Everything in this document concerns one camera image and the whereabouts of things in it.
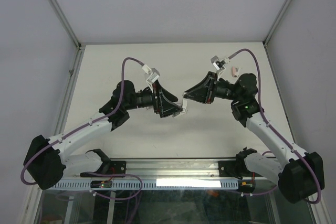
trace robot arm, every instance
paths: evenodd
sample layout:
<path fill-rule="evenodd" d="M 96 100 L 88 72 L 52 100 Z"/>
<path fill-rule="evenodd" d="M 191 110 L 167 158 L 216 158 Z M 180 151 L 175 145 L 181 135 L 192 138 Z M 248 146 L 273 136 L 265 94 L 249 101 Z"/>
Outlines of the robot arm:
<path fill-rule="evenodd" d="M 122 102 L 115 113 L 112 114 L 112 111 L 119 101 L 121 82 L 113 91 L 110 101 L 81 126 L 47 139 L 42 135 L 33 139 L 24 166 L 41 189 L 48 189 L 61 178 L 77 174 L 106 174 L 111 168 L 111 162 L 102 150 L 91 150 L 80 155 L 72 153 L 91 139 L 120 127 L 129 118 L 128 110 L 153 107 L 154 113 L 161 118 L 183 112 L 183 108 L 174 103 L 177 97 L 160 85 L 157 80 L 159 73 L 148 67 L 144 70 L 148 87 L 136 92 L 131 81 L 124 81 Z M 45 151 L 38 154 L 43 148 L 46 148 Z"/>
<path fill-rule="evenodd" d="M 235 176 L 241 178 L 242 174 L 255 172 L 278 185 L 289 202 L 298 202 L 317 192 L 317 185 L 298 153 L 309 164 L 321 189 L 324 189 L 322 158 L 316 152 L 308 153 L 295 143 L 290 143 L 290 148 L 270 128 L 276 129 L 273 124 L 270 125 L 271 121 L 265 122 L 265 113 L 260 111 L 255 99 L 258 88 L 254 74 L 243 74 L 234 84 L 218 76 L 227 62 L 213 58 L 217 72 L 208 72 L 199 84 L 185 91 L 184 98 L 204 104 L 211 104 L 215 98 L 231 100 L 234 118 L 259 137 L 277 158 L 275 161 L 263 157 L 254 149 L 244 149 L 236 155 Z"/>

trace white wall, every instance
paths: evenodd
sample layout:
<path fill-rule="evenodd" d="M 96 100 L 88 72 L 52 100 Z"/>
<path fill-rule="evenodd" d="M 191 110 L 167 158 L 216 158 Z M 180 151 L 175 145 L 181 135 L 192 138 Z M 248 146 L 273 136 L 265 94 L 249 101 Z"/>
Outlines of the white wall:
<path fill-rule="evenodd" d="M 57 0 L 81 42 L 262 41 L 285 0 Z"/>
<path fill-rule="evenodd" d="M 125 57 L 136 57 L 160 72 L 161 85 L 180 100 L 185 90 L 215 71 L 210 59 L 229 56 L 241 48 L 251 49 L 261 68 L 263 106 L 273 122 L 290 136 L 275 81 L 264 47 L 256 43 L 135 44 L 86 46 L 74 91 L 66 128 L 76 126 L 95 114 L 110 100 L 120 81 Z M 254 61 L 243 52 L 232 61 L 243 72 L 256 74 Z M 140 65 L 129 62 L 125 78 L 136 90 L 146 87 Z M 224 79 L 235 82 L 230 69 Z M 244 147 L 263 152 L 265 145 L 232 116 L 230 101 L 216 99 L 211 105 L 188 101 L 188 113 L 180 118 L 161 119 L 153 109 L 129 111 L 130 119 L 114 132 L 92 140 L 78 152 L 101 148 L 113 158 L 232 157 Z"/>
<path fill-rule="evenodd" d="M 336 0 L 294 0 L 269 54 L 296 141 L 323 158 L 336 222 Z"/>
<path fill-rule="evenodd" d="M 32 139 L 55 122 L 75 48 L 47 0 L 0 0 L 0 216 L 15 223 Z"/>

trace white tabletop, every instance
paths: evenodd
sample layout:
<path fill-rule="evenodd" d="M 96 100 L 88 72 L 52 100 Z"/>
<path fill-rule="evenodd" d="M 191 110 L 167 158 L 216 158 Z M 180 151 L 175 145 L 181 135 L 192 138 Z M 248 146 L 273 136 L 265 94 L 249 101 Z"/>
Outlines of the white tabletop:
<path fill-rule="evenodd" d="M 156 68 L 161 74 L 160 84 L 182 100 L 183 91 L 199 83 L 208 71 L 215 71 L 211 57 L 227 57 L 241 48 L 255 53 L 261 69 L 262 105 L 273 123 L 291 140 L 260 42 L 86 46 L 66 129 L 89 119 L 109 101 L 121 80 L 121 63 L 125 57 L 135 57 Z M 247 52 L 236 56 L 230 66 L 240 67 L 241 73 L 256 74 L 254 61 Z M 230 69 L 223 78 L 235 82 Z M 146 87 L 144 72 L 135 62 L 126 64 L 125 79 L 131 80 L 137 91 Z M 259 152 L 267 150 L 261 140 L 234 119 L 230 101 L 217 98 L 207 105 L 189 101 L 187 110 L 175 119 L 161 119 L 153 109 L 129 111 L 130 119 L 120 128 L 92 140 L 76 152 L 100 148 L 111 158 L 199 158 L 232 157 L 246 146 Z"/>

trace glass panel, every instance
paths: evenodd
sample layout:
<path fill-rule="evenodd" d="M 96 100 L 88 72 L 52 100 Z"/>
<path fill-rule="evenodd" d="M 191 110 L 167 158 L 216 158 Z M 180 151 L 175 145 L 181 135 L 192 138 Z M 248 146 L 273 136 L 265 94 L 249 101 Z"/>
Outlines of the glass panel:
<path fill-rule="evenodd" d="M 100 193 L 111 196 L 111 191 Z M 120 198 L 133 193 L 112 192 Z M 273 223 L 269 214 L 265 196 L 246 198 L 223 190 L 144 190 L 136 198 L 117 201 L 93 197 L 90 192 L 48 190 L 44 192 L 40 222 L 38 214 L 35 223 L 106 224 L 109 218 L 120 224 L 269 224 Z"/>

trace small pink object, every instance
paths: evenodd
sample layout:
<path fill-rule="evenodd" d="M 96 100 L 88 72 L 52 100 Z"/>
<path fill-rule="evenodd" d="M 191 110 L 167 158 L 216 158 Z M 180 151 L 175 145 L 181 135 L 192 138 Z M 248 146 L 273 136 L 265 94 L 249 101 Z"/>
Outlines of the small pink object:
<path fill-rule="evenodd" d="M 232 77 L 237 78 L 239 76 L 240 68 L 232 67 Z"/>

